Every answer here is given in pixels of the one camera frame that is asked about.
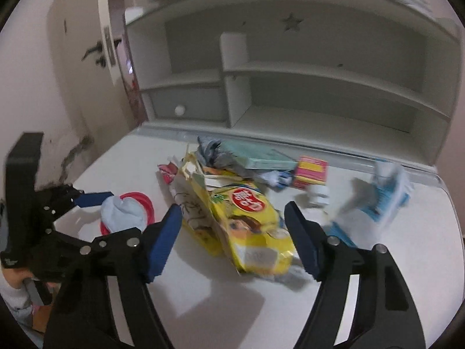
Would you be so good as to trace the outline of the person's left hand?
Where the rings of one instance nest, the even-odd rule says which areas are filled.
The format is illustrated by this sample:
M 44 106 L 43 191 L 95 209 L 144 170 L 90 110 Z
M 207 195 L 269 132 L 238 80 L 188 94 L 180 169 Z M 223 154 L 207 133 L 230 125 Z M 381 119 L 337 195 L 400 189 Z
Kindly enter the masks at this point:
M 12 287 L 19 289 L 27 279 L 34 278 L 33 273 L 28 268 L 3 268 L 1 272 L 6 282 Z

